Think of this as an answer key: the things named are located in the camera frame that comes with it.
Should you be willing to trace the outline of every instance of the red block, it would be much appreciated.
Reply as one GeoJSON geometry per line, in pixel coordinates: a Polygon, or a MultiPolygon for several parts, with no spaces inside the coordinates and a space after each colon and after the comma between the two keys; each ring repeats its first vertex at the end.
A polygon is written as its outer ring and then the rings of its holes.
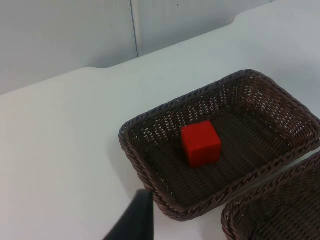
{"type": "Polygon", "coordinates": [[[191,168],[219,160],[221,141],[209,120],[182,127],[181,138],[191,168]]]}

